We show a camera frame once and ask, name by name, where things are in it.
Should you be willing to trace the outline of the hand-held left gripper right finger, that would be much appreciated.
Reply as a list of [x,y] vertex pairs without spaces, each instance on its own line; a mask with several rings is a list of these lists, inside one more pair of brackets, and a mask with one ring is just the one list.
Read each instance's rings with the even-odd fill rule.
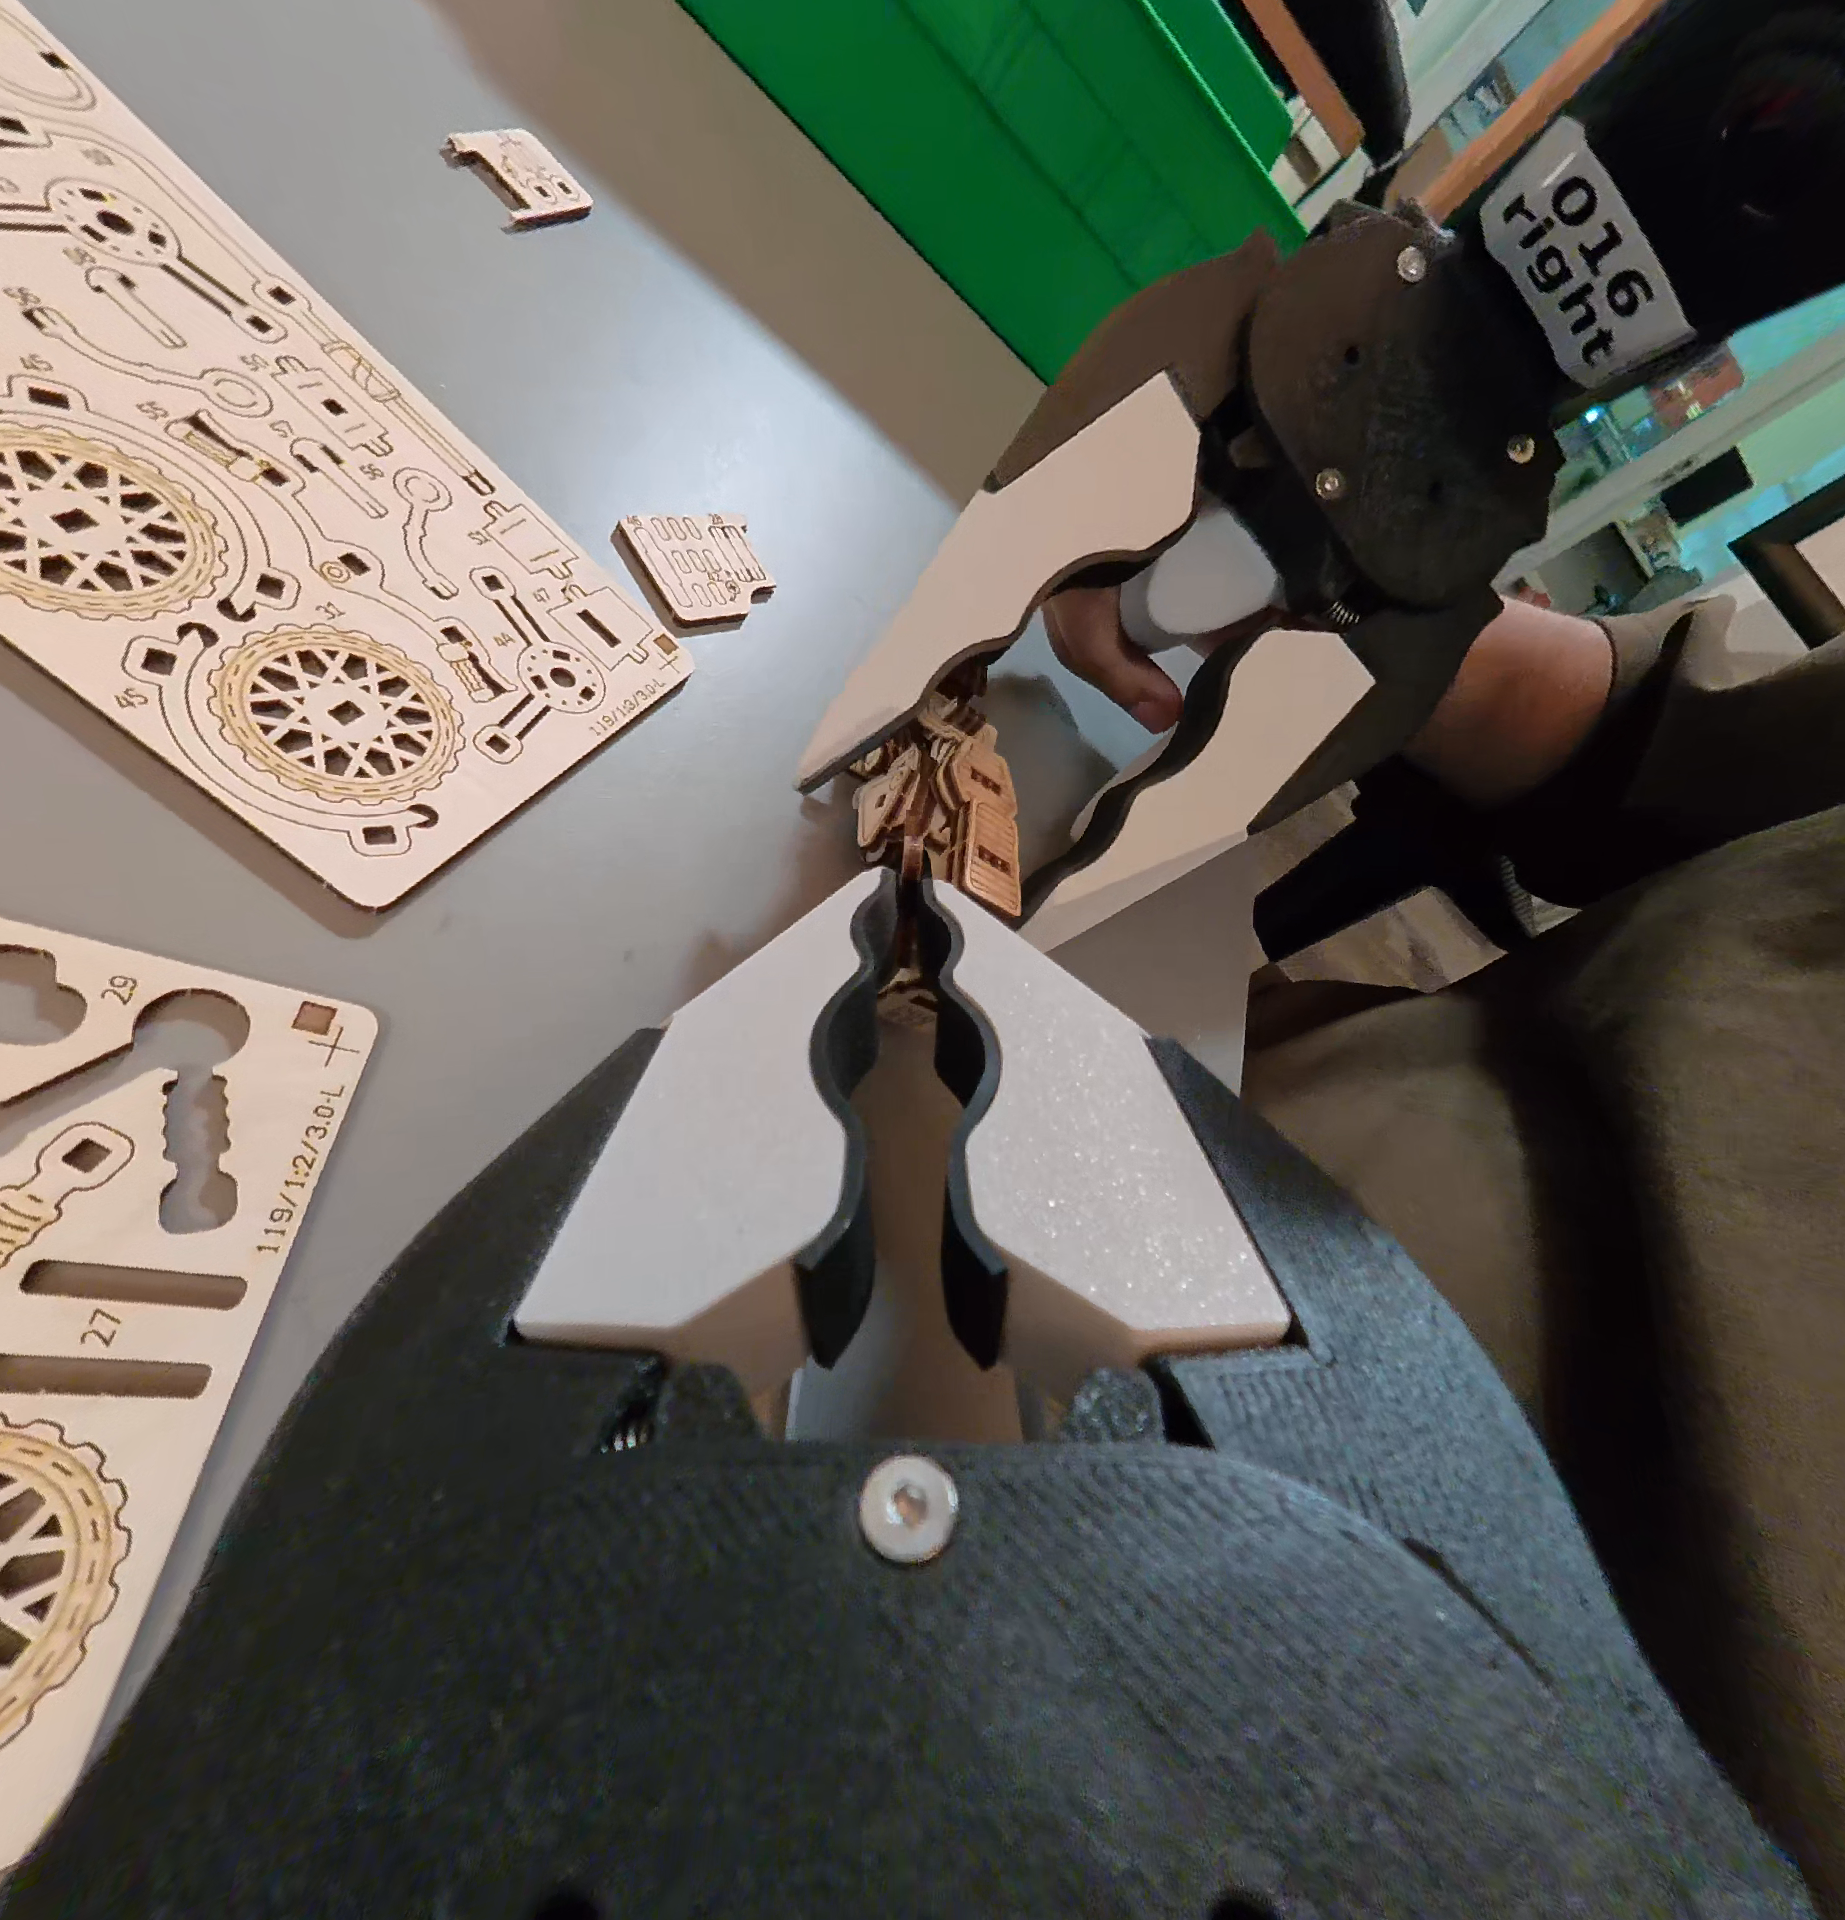
[[1015,1391],[1275,1346],[1292,1317],[1151,1036],[950,890],[923,1042],[923,1430],[1015,1437]]

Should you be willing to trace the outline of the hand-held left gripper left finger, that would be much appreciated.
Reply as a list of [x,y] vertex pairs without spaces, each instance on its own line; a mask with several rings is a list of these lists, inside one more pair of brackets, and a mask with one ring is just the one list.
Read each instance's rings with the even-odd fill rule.
[[864,872],[674,1013],[552,1237],[514,1330],[531,1345],[716,1362],[814,1437],[799,1370],[864,1327],[871,1139],[898,878]]

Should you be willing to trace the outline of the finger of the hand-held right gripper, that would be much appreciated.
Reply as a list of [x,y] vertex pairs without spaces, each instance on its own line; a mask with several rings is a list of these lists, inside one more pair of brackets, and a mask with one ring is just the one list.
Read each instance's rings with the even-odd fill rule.
[[1200,664],[1174,732],[1116,775],[1026,881],[1030,920],[1114,920],[1237,847],[1371,689],[1335,632],[1273,631]]
[[1144,564],[1198,511],[1200,423],[1169,372],[994,492],[980,492],[881,640],[850,670],[799,763],[814,792],[902,731],[971,659],[1013,646],[1076,571]]

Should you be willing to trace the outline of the wooden motorcycle model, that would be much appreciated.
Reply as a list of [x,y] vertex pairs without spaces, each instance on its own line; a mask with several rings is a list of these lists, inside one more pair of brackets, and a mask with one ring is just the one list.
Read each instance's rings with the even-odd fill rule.
[[864,861],[889,866],[874,897],[880,937],[880,1021],[929,1033],[939,993],[923,965],[908,881],[932,878],[988,908],[1004,925],[1026,911],[1018,809],[1001,735],[981,710],[988,670],[957,668],[891,740],[849,771]]

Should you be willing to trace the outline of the person's right hand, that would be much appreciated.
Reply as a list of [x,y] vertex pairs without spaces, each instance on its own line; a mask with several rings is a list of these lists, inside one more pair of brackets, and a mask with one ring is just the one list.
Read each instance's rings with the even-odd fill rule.
[[[1120,590],[1062,590],[1041,614],[1066,670],[1110,696],[1147,732],[1174,726],[1183,697],[1174,680],[1131,646]],[[1433,714],[1402,746],[1402,759],[1465,805],[1512,805],[1577,759],[1610,689],[1615,650],[1600,624],[1503,602]]]

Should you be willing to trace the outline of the slotted wooden sheet offcut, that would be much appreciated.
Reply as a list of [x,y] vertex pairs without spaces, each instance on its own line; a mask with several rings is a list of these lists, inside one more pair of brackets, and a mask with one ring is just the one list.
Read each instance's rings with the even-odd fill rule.
[[775,591],[772,575],[749,539],[745,518],[626,515],[613,535],[679,628],[745,619],[757,602]]

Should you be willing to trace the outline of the green box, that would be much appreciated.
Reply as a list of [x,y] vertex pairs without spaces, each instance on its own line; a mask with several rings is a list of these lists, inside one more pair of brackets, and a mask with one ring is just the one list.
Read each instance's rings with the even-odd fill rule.
[[1131,294],[1304,223],[1219,4],[686,4],[1044,381]]

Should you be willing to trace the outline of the person's olive clothing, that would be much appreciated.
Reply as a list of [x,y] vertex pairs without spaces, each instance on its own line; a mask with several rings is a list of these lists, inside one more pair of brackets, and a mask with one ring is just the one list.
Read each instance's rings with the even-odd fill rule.
[[1845,805],[1573,903],[1582,747],[1500,809],[1399,762],[1369,801],[1573,916],[1252,1038],[1245,1094],[1465,1317],[1648,1662],[1845,1916]]

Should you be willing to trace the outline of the small notched wooden offcut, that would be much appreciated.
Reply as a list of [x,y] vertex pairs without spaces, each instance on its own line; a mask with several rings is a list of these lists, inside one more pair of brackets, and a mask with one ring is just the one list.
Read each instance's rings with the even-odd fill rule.
[[474,168],[504,201],[508,231],[569,224],[596,210],[585,187],[525,127],[452,130],[443,159]]

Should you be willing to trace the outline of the partly punched wooden puzzle sheet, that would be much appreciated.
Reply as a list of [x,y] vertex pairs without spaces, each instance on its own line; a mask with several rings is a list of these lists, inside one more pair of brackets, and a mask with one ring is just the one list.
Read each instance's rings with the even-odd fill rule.
[[[380,1023],[356,1000],[0,920],[80,1000],[46,1043],[0,1042],[0,1867],[92,1748],[345,1121]],[[174,1068],[134,1060],[145,1011],[216,993],[247,1016],[208,1075],[236,1214],[174,1233]]]

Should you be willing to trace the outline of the full wooden puzzle sheet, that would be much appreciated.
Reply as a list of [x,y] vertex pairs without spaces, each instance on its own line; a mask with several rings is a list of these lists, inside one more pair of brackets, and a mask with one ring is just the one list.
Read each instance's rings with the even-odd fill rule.
[[18,4],[0,641],[357,908],[691,659]]

